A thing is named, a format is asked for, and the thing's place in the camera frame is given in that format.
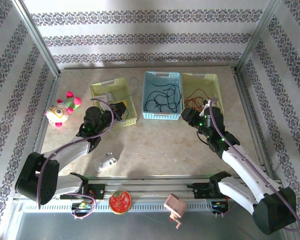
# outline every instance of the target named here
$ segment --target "blue basket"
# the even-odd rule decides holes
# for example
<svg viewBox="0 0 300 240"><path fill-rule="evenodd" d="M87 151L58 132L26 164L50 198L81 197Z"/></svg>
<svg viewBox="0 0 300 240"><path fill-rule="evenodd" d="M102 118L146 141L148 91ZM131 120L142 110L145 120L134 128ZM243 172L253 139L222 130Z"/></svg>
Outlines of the blue basket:
<svg viewBox="0 0 300 240"><path fill-rule="evenodd" d="M160 96L159 92L166 93L172 87L175 94L167 98ZM146 71L144 75L142 115L145 119L178 120L183 110L182 84L179 72L156 72Z"/></svg>

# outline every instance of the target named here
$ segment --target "stuffed toy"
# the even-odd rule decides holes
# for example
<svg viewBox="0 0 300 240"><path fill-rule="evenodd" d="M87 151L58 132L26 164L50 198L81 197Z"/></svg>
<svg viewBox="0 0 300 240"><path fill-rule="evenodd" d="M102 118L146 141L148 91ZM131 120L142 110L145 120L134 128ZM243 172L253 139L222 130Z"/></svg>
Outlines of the stuffed toy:
<svg viewBox="0 0 300 240"><path fill-rule="evenodd" d="M55 104L50 106L44 113L49 120L49 123L60 128L62 124L68 120L69 115L72 114L81 104L81 99L75 97L71 91L66 93L66 100L58 99Z"/></svg>

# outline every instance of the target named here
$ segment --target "patterned wallpaper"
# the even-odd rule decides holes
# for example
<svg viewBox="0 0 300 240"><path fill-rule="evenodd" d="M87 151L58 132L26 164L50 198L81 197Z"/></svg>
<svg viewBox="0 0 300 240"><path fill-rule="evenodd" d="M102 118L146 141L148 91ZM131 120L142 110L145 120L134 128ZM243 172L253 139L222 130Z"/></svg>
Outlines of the patterned wallpaper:
<svg viewBox="0 0 300 240"><path fill-rule="evenodd" d="M9 0L0 0L0 238L15 181L34 149L54 82Z"/></svg>
<svg viewBox="0 0 300 240"><path fill-rule="evenodd" d="M269 0L24 0L60 69L235 66Z"/></svg>
<svg viewBox="0 0 300 240"><path fill-rule="evenodd" d="M242 73L267 156L300 217L300 0L278 6Z"/></svg>

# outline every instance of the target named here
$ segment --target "beige countertop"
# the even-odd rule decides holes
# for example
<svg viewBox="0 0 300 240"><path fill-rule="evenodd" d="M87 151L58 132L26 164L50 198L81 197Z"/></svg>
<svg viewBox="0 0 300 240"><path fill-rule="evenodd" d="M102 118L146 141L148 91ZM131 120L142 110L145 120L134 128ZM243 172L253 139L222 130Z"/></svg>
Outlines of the beige countertop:
<svg viewBox="0 0 300 240"><path fill-rule="evenodd" d="M70 141L83 123L85 111L92 106L90 85L116 78L126 78L132 96L137 124L109 131L101 137L98 147L86 156L66 166L60 175L70 172L93 176L151 176L151 175L213 175L221 171L235 172L208 146L201 143L196 129L182 120L153 120L142 116L142 92L145 71L217 74L225 129L241 143L247 154L257 163L257 153L250 134L236 83L229 66L163 67L163 68L105 68L63 70L56 99L65 99L72 91L82 99L81 106L70 115L61 128L49 124L42 153L56 149ZM117 164L96 172L93 161L113 152Z"/></svg>

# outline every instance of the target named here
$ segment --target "round red lid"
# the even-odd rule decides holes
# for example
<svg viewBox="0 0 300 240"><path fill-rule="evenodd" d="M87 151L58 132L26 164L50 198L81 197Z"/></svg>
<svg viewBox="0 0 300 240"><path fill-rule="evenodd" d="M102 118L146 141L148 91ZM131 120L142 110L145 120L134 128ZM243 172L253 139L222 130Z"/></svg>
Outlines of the round red lid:
<svg viewBox="0 0 300 240"><path fill-rule="evenodd" d="M127 191L116 191L109 199L109 206L115 214L124 214L131 207L131 196Z"/></svg>

